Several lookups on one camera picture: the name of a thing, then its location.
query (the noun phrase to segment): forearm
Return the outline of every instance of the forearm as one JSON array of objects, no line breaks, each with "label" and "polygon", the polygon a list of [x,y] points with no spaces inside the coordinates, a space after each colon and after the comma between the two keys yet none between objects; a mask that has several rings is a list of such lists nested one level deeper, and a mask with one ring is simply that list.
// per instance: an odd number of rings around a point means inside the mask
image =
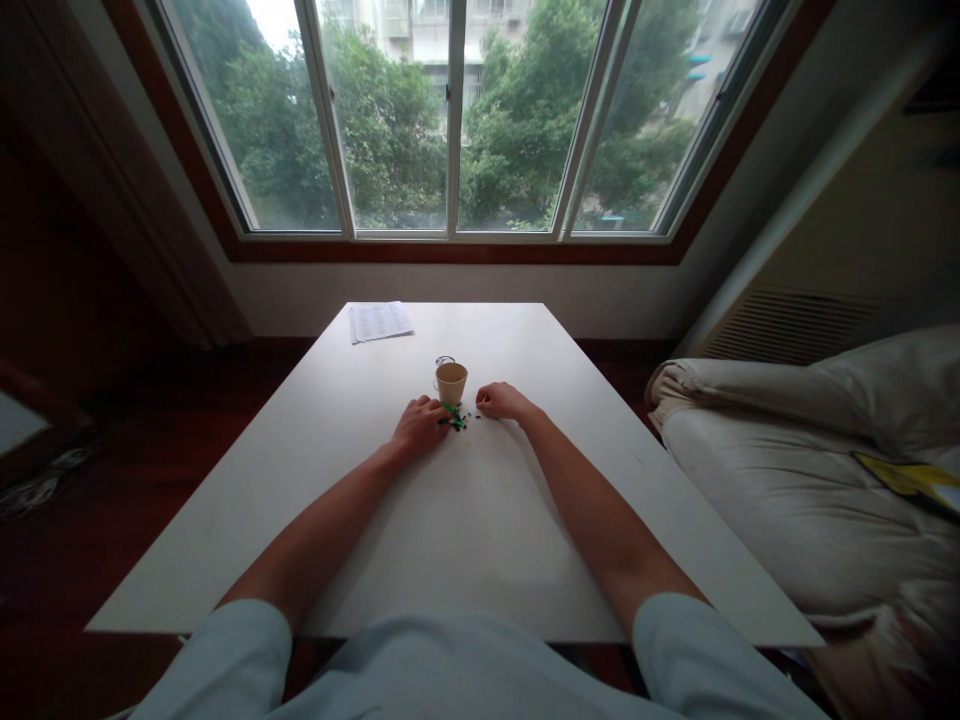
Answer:
[{"label": "forearm", "polygon": [[570,537],[628,636],[640,604],[658,592],[705,598],[646,524],[540,409],[520,418]]},{"label": "forearm", "polygon": [[296,629],[346,561],[403,468],[387,443],[313,501],[263,551],[220,601],[265,600]]}]

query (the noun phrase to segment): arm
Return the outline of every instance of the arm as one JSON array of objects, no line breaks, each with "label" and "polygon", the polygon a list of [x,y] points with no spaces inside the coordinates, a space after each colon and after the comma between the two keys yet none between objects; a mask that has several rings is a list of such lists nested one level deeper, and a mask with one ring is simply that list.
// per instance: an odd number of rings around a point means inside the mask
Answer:
[{"label": "arm", "polygon": [[313,501],[240,576],[217,607],[256,598],[276,607],[296,628],[353,550],[397,474],[433,450],[450,413],[426,395],[411,400],[389,442]]},{"label": "arm", "polygon": [[477,409],[516,420],[526,432],[560,517],[628,637],[637,609],[652,595],[676,592],[706,602],[633,508],[543,410],[506,383],[481,388]]}]

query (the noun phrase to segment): green foliage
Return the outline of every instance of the green foliage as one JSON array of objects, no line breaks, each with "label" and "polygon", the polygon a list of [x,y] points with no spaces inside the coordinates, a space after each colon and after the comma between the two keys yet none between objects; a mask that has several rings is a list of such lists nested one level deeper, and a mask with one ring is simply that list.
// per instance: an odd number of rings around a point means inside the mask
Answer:
[{"label": "green foliage", "polygon": [[338,228],[303,51],[244,45],[225,79],[214,102],[261,227]]},{"label": "green foliage", "polygon": [[[593,161],[588,193],[603,207],[620,213],[623,230],[648,230],[662,200],[661,192],[673,179],[696,125],[677,120],[649,133],[613,133]],[[580,222],[599,227],[602,212],[581,211]]]},{"label": "green foliage", "polygon": [[465,126],[466,227],[539,227],[552,214],[596,49],[604,0],[540,0],[514,46],[484,41],[483,94]]},{"label": "green foliage", "polygon": [[357,224],[442,227],[446,143],[420,65],[393,62],[367,28],[324,26]]},{"label": "green foliage", "polygon": [[[338,228],[299,39],[273,52],[245,0],[174,4],[260,226]],[[594,161],[587,222],[602,207],[649,223],[670,182],[693,127],[650,118],[686,72],[696,5],[644,1]],[[523,42],[484,39],[483,93],[464,121],[461,227],[549,225],[605,7],[538,0]],[[445,128],[422,67],[390,60],[368,29],[325,22],[323,37],[358,225],[443,226]]]}]

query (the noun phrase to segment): white sofa cover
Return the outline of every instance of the white sofa cover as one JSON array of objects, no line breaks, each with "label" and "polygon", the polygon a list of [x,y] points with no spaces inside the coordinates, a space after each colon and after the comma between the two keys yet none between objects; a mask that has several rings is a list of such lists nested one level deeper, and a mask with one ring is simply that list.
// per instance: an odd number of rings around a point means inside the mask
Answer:
[{"label": "white sofa cover", "polygon": [[797,607],[832,638],[808,659],[848,716],[921,716],[957,671],[960,526],[850,455],[960,477],[960,326],[807,368],[664,363],[664,444]]}]

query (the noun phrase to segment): hand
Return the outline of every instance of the hand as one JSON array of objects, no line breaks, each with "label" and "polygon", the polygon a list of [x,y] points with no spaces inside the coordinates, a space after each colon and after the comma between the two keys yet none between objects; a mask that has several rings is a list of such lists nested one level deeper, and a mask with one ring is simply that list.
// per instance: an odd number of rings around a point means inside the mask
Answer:
[{"label": "hand", "polygon": [[525,419],[539,409],[508,383],[484,385],[477,392],[477,411],[491,417],[516,420],[522,425]]},{"label": "hand", "polygon": [[450,413],[438,400],[421,395],[419,400],[411,400],[403,411],[389,444],[404,463],[426,455],[450,433],[449,425],[437,425],[449,417]]}]

